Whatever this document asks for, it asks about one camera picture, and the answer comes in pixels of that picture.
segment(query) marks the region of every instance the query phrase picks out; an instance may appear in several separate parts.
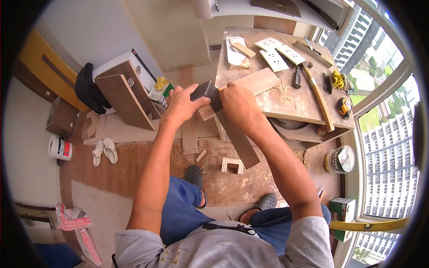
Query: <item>cardboard box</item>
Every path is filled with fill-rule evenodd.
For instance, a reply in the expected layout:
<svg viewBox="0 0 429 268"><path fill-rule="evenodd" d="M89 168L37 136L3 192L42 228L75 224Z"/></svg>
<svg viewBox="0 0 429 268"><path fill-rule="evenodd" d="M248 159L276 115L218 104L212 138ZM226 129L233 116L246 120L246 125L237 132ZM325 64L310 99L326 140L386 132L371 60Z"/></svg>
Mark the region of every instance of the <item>cardboard box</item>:
<svg viewBox="0 0 429 268"><path fill-rule="evenodd" d="M45 130L67 137L72 132L77 114L78 109L64 99L57 97L51 104Z"/></svg>
<svg viewBox="0 0 429 268"><path fill-rule="evenodd" d="M328 203L329 211L331 212L331 220L339 220L343 222L353 222L356 210L356 200L336 197ZM352 237L352 231L342 231L329 229L329 234L341 242L345 242Z"/></svg>
<svg viewBox="0 0 429 268"><path fill-rule="evenodd" d="M331 220L339 220L347 223L354 220L356 209L355 199L336 197L329 201L328 206L331 212Z"/></svg>

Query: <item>paint bucket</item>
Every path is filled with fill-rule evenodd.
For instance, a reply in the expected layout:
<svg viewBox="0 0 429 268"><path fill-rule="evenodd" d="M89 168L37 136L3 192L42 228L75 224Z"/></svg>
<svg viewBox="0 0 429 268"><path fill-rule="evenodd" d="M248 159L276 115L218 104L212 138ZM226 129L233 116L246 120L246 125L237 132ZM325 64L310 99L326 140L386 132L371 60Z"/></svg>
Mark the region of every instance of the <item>paint bucket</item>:
<svg viewBox="0 0 429 268"><path fill-rule="evenodd" d="M354 168L355 157L353 148L344 145L331 150L325 155L325 169L328 173L346 174Z"/></svg>
<svg viewBox="0 0 429 268"><path fill-rule="evenodd" d="M48 146L48 154L51 158L70 161L72 151L73 146L71 143L58 137L51 136Z"/></svg>

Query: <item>gray t-shirt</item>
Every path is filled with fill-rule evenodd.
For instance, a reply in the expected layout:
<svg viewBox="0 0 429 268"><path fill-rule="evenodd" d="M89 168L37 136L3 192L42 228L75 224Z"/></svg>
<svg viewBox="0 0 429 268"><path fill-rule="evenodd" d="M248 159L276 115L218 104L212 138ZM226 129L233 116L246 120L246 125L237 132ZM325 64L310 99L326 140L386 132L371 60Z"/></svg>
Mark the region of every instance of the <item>gray t-shirt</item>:
<svg viewBox="0 0 429 268"><path fill-rule="evenodd" d="M214 221L237 226L236 221ZM284 255L261 238L243 232L201 227L164 249L151 231L129 229L115 234L118 267L305 267L333 268L329 228L322 217L310 216L291 226Z"/></svg>

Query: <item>person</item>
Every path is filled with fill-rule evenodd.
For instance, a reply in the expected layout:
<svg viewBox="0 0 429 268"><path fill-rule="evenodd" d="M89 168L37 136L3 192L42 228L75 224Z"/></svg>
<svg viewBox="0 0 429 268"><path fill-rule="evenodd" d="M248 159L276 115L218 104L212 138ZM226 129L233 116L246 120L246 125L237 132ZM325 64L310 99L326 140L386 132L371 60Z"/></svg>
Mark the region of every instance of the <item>person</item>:
<svg viewBox="0 0 429 268"><path fill-rule="evenodd" d="M197 84L176 87L144 167L130 220L115 234L117 267L334 267L329 210L320 205L310 174L259 110L253 94L229 83L220 92L229 120L265 155L288 208L274 208L274 194L232 220L214 220L196 208L207 198L197 166L185 180L171 177L174 135L195 111L210 103L190 100Z"/></svg>

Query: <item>hand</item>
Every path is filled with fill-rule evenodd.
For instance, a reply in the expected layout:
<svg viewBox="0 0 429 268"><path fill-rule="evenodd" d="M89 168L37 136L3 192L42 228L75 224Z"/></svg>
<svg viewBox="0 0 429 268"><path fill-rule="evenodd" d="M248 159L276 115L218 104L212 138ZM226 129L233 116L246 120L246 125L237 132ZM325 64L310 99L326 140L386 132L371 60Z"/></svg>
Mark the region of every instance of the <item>hand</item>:
<svg viewBox="0 0 429 268"><path fill-rule="evenodd" d="M163 116L163 122L179 128L183 122L189 120L192 115L201 107L210 103L210 98L201 97L195 101L190 100L190 94L195 91L198 84L193 84L185 89L177 86L174 90L170 90L167 97L167 112Z"/></svg>
<svg viewBox="0 0 429 268"><path fill-rule="evenodd" d="M222 106L229 120L249 137L268 123L258 108L255 96L247 88L230 82L227 88L221 90L220 95Z"/></svg>

